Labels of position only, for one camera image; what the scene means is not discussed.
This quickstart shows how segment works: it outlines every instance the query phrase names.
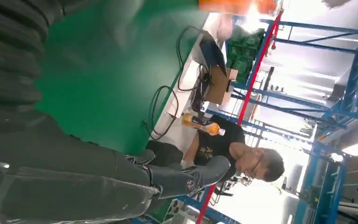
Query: metal rack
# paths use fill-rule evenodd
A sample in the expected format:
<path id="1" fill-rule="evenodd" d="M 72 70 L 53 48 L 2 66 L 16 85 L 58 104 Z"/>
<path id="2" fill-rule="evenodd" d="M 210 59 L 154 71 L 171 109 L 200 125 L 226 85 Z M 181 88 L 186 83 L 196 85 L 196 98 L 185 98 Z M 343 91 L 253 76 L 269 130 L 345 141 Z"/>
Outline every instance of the metal rack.
<path id="1" fill-rule="evenodd" d="M 268 29 L 266 36 L 272 35 L 274 28 L 273 24 L 276 23 L 276 21 L 272 20 L 261 20 L 261 22 L 268 23 Z M 302 118 L 306 118 L 309 120 L 315 121 L 319 126 L 326 126 L 327 128 L 320 128 L 315 127 L 316 132 L 318 134 L 324 134 L 325 136 L 329 136 L 330 134 L 334 133 L 334 131 L 339 129 L 345 129 L 349 121 L 353 119 L 358 119 L 358 48 L 357 49 L 344 49 L 344 48 L 337 48 L 333 46 L 325 46 L 320 44 L 315 44 L 313 42 L 317 41 L 323 41 L 331 38 L 337 38 L 342 36 L 349 36 L 349 35 L 358 35 L 358 30 L 356 29 L 348 29 L 348 28 L 336 28 L 336 27 L 328 27 L 328 26 L 320 26 L 320 25 L 312 25 L 312 24 L 303 24 L 303 23 L 295 23 L 295 22 L 281 22 L 277 20 L 279 25 L 284 26 L 290 26 L 291 29 L 293 27 L 301 27 L 301 28 L 310 28 L 310 29 L 319 29 L 319 30 L 327 30 L 327 31 L 335 31 L 335 32 L 341 32 L 342 34 L 339 35 L 333 35 L 329 37 L 324 38 L 318 38 L 314 40 L 308 40 L 303 42 L 293 41 L 289 39 L 278 39 L 274 38 L 274 41 L 276 42 L 282 42 L 286 44 L 294 44 L 298 46 L 304 46 L 304 47 L 313 47 L 318 49 L 325 49 L 325 50 L 333 50 L 333 51 L 339 51 L 344 52 L 348 54 L 354 54 L 354 60 L 352 62 L 351 66 L 351 72 L 349 75 L 349 79 L 347 82 L 347 87 L 344 96 L 337 101 L 337 103 L 329 108 L 324 105 L 316 104 L 304 99 L 284 95 L 281 93 L 273 92 L 273 91 L 266 91 L 266 90 L 259 90 L 254 89 L 252 80 L 255 79 L 255 76 L 257 75 L 257 70 L 259 67 L 259 64 L 262 61 L 263 53 L 262 49 L 266 47 L 266 44 L 269 44 L 269 41 L 263 41 L 262 46 L 260 47 L 261 50 L 256 58 L 255 66 L 252 69 L 252 73 L 248 79 L 248 82 L 246 84 L 239 84 L 239 83 L 232 83 L 232 86 L 234 88 L 240 89 L 240 90 L 246 90 L 247 94 L 244 95 L 241 93 L 241 91 L 236 91 L 232 97 L 244 100 L 244 108 L 246 108 L 247 103 L 253 103 L 259 106 L 263 106 L 266 108 L 270 108 L 273 110 L 281 111 L 284 113 L 292 114 L 295 116 L 299 116 Z M 286 100 L 289 102 L 293 102 L 302 106 L 308 107 L 307 109 L 303 108 L 282 108 L 276 105 L 271 105 L 268 103 L 264 103 L 258 100 L 254 100 L 248 97 L 250 92 L 258 93 L 263 96 L 278 98 L 281 100 Z M 321 117 L 317 116 L 310 116 L 304 112 L 319 112 L 323 115 Z M 254 123 L 250 123 L 248 121 L 242 120 L 243 116 L 240 114 L 239 118 L 235 116 L 227 116 L 223 114 L 219 114 L 218 112 L 214 111 L 207 111 L 207 113 L 210 114 L 217 114 L 219 116 L 222 116 L 232 122 L 237 122 L 239 124 L 245 125 L 245 126 L 251 126 L 253 128 L 256 128 L 257 130 L 262 130 L 264 132 L 270 132 L 277 135 L 280 135 L 286 139 L 295 139 L 295 140 L 303 140 L 300 136 L 298 136 L 297 133 L 291 133 L 289 130 L 284 130 L 279 127 L 274 126 L 268 126 L 268 124 L 263 125 L 256 125 Z M 261 139 L 266 139 L 262 137 L 261 135 L 257 135 L 253 132 L 246 134 L 250 136 L 254 136 Z M 312 156 L 310 156 L 309 164 L 307 167 L 306 175 L 304 177 L 303 181 L 303 187 L 302 192 L 306 192 L 310 190 L 312 185 L 314 184 L 314 181 L 316 179 L 316 175 L 318 172 L 318 166 L 320 166 L 321 161 L 326 162 L 327 165 L 325 166 L 325 170 L 322 171 L 322 185 L 320 189 L 320 196 L 319 201 L 317 203 L 317 206 L 315 208 L 315 212 L 312 213 L 312 218 L 310 219 L 311 223 L 319 224 L 319 223 L 335 223 L 335 220 L 337 218 L 337 211 L 338 206 L 340 202 L 342 187 L 344 183 L 344 178 L 346 174 L 346 167 L 348 163 L 348 159 L 350 158 L 349 155 L 344 154 L 341 150 L 335 149 L 334 147 L 331 147 L 329 145 L 323 144 L 319 141 L 306 141 L 307 143 L 312 145 L 312 150 L 303 150 L 305 153 L 308 153 Z M 343 160 L 341 162 L 335 162 L 333 160 L 329 160 L 329 154 L 331 153 L 337 153 L 343 156 Z M 294 218 L 295 224 L 302 224 L 304 222 L 306 209 L 308 205 L 305 202 L 300 202 L 297 208 L 297 212 Z"/>

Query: eyeglasses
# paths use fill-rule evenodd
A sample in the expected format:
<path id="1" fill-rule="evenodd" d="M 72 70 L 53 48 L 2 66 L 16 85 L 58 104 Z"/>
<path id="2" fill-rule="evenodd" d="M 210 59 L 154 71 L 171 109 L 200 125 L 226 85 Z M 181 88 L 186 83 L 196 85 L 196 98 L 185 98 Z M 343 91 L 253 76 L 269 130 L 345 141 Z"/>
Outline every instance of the eyeglasses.
<path id="1" fill-rule="evenodd" d="M 256 168 L 257 168 L 257 166 L 259 165 L 260 161 L 263 159 L 263 156 L 264 156 L 264 154 L 262 154 L 262 155 L 260 156 L 259 161 L 256 163 L 255 167 L 253 168 L 253 170 L 252 170 L 252 172 L 251 172 L 252 178 L 256 178 L 256 176 L 257 176 L 257 174 L 256 174 Z"/>

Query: black t-shirt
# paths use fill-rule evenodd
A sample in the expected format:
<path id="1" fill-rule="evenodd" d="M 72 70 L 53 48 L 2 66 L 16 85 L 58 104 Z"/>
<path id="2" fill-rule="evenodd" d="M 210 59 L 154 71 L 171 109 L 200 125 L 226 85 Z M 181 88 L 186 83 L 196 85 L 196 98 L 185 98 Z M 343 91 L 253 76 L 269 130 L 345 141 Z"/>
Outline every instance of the black t-shirt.
<path id="1" fill-rule="evenodd" d="M 194 159 L 194 164 L 205 165 L 214 156 L 225 156 L 230 161 L 231 167 L 220 180 L 220 182 L 224 182 L 229 180 L 236 172 L 235 159 L 229 151 L 230 144 L 232 142 L 245 143 L 245 133 L 241 126 L 222 117 L 214 115 L 210 118 L 210 121 L 217 123 L 220 128 L 226 130 L 226 133 L 223 136 L 211 136 L 205 132 L 198 131 L 200 145 Z"/>

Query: black cable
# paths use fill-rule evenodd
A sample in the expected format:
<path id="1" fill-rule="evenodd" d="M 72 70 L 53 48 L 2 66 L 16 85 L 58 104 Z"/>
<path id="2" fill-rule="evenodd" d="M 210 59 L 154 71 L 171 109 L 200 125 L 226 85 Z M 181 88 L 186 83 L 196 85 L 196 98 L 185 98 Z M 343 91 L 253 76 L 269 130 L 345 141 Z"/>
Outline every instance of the black cable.
<path id="1" fill-rule="evenodd" d="M 181 53 L 180 53 L 180 42 L 181 42 L 181 40 L 182 40 L 184 34 L 185 34 L 188 30 L 190 30 L 191 28 L 197 30 L 197 31 L 200 32 L 201 34 L 207 33 L 207 31 L 204 31 L 204 30 L 202 30 L 202 29 L 198 29 L 198 28 L 193 27 L 193 26 L 188 26 L 188 27 L 186 27 L 186 28 L 182 31 L 182 33 L 179 35 L 179 37 L 178 37 L 178 39 L 177 39 L 176 54 L 177 54 L 178 60 L 179 60 L 178 89 L 179 89 L 180 91 L 193 91 L 193 90 L 196 90 L 196 89 L 198 88 L 198 87 L 196 86 L 196 87 L 194 87 L 194 88 L 191 88 L 191 89 L 187 89 L 187 90 L 186 90 L 186 89 L 181 89 L 181 87 L 180 87 L 180 81 L 181 81 L 183 69 L 184 69 L 184 66 L 185 66 L 185 63 L 184 63 L 183 58 L 182 58 L 182 55 L 181 55 Z M 201 69 L 202 69 L 202 68 L 205 70 L 206 73 L 209 73 L 208 67 L 207 67 L 206 65 L 200 63 L 199 66 L 198 66 L 198 69 L 199 69 L 198 79 L 200 79 Z M 173 93 L 173 95 L 174 95 L 174 97 L 175 97 L 175 100 L 176 100 L 176 105 L 177 105 L 177 107 L 176 107 L 175 115 L 173 116 L 173 119 L 172 119 L 172 121 L 170 122 L 170 124 L 168 125 L 168 127 L 166 128 L 166 130 L 165 130 L 164 132 L 162 132 L 162 133 L 159 133 L 159 132 L 157 132 L 156 129 L 154 128 L 155 125 L 156 125 L 156 124 L 154 123 L 154 113 L 155 113 L 155 110 L 156 110 L 157 100 L 158 100 L 158 98 L 159 98 L 159 96 L 160 96 L 160 92 L 161 92 L 161 90 L 163 90 L 164 88 L 170 90 L 170 91 Z M 167 85 L 160 86 L 160 87 L 157 89 L 156 94 L 154 95 L 154 101 L 153 101 L 152 108 L 151 108 L 151 114 L 150 114 L 150 116 L 151 116 L 151 117 L 150 117 L 150 121 L 151 121 L 150 125 L 151 125 L 151 127 L 148 125 L 148 123 L 147 123 L 146 120 L 143 121 L 143 122 L 144 122 L 144 125 L 145 125 L 145 127 L 146 127 L 146 130 L 147 130 L 147 132 L 148 132 L 148 134 L 149 134 L 149 136 L 150 136 L 150 138 L 153 139 L 153 140 L 160 140 L 162 137 L 164 137 L 164 136 L 168 133 L 168 131 L 170 130 L 172 124 L 175 122 L 176 116 L 178 115 L 178 111 L 179 111 L 179 100 L 178 100 L 178 97 L 176 96 L 176 93 L 175 93 L 174 89 L 173 89 L 172 87 L 170 87 L 170 86 L 167 86 Z M 153 132 L 154 132 L 158 137 L 154 138 L 153 135 L 152 135 Z"/>
<path id="2" fill-rule="evenodd" d="M 182 33 L 180 33 L 180 35 L 179 35 L 179 37 L 178 37 L 178 39 L 177 39 L 177 41 L 176 41 L 176 55 L 178 56 L 178 60 L 179 60 L 179 71 L 180 71 L 180 73 L 179 73 L 179 78 L 178 78 L 178 89 L 179 89 L 180 91 L 185 91 L 185 92 L 186 92 L 186 91 L 193 91 L 193 90 L 197 89 L 197 87 L 193 87 L 193 88 L 191 88 L 191 89 L 182 89 L 182 88 L 180 87 L 181 78 L 182 78 L 182 72 L 183 72 L 183 69 L 184 69 L 184 66 L 185 66 L 185 62 L 184 62 L 184 60 L 183 60 L 183 58 L 182 58 L 182 55 L 181 55 L 181 53 L 180 53 L 180 42 L 181 42 L 183 36 L 185 35 L 185 33 L 186 33 L 188 30 L 190 30 L 191 28 L 197 30 L 197 31 L 198 31 L 199 33 L 201 33 L 201 34 L 205 34 L 205 33 L 206 33 L 205 30 L 198 29 L 198 28 L 193 27 L 193 26 L 188 26 L 188 27 L 186 27 L 186 28 L 182 31 Z M 203 67 L 203 68 L 205 69 L 206 73 L 209 73 L 208 67 L 207 67 L 206 65 L 200 63 L 200 65 L 199 65 L 200 74 L 201 74 L 201 67 Z"/>
<path id="3" fill-rule="evenodd" d="M 174 95 L 174 97 L 175 97 L 175 100 L 176 100 L 176 105 L 178 105 L 178 106 L 176 107 L 175 116 L 173 117 L 172 121 L 171 121 L 170 124 L 168 125 L 167 129 L 166 129 L 163 133 L 159 133 L 159 132 L 156 131 L 156 129 L 154 129 L 154 126 L 155 126 L 155 123 L 154 123 L 154 113 L 155 113 L 155 110 L 156 110 L 156 105 L 157 105 L 158 97 L 160 96 L 161 90 L 163 90 L 164 88 L 169 89 L 169 90 L 173 93 L 173 95 Z M 157 89 L 156 94 L 155 94 L 154 96 L 155 96 L 155 97 L 154 97 L 154 102 L 153 102 L 152 109 L 151 109 L 151 114 L 150 114 L 150 116 L 151 116 L 151 128 L 149 128 L 149 126 L 148 126 L 146 120 L 144 120 L 144 124 L 145 124 L 145 126 L 146 126 L 146 130 L 147 130 L 149 136 L 150 136 L 153 140 L 160 140 L 163 136 L 165 136 L 165 135 L 168 133 L 168 131 L 169 131 L 169 129 L 171 128 L 172 124 L 173 124 L 174 121 L 176 120 L 176 115 L 178 114 L 178 110 L 179 110 L 179 100 L 178 100 L 178 97 L 176 96 L 176 93 L 175 93 L 175 91 L 173 90 L 173 88 L 170 87 L 170 86 L 167 86 L 167 85 L 160 86 L 160 87 Z M 158 135 L 158 137 L 157 137 L 157 138 L 154 138 L 153 135 L 152 135 L 152 132 L 154 132 L 156 135 Z"/>

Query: green table surface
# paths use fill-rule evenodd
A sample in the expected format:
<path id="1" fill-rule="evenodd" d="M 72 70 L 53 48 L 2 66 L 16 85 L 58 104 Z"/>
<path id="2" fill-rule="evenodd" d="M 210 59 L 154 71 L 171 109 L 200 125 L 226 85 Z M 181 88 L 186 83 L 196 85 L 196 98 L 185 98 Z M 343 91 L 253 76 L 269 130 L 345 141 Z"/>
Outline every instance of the green table surface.
<path id="1" fill-rule="evenodd" d="M 188 25 L 202 28 L 208 13 L 197 0 L 102 0 L 50 29 L 38 109 L 51 114 L 67 134 L 136 154 L 149 139 L 158 87 L 174 86 L 176 42 Z M 181 43 L 186 58 L 198 33 Z M 163 90 L 156 118 L 168 99 Z"/>

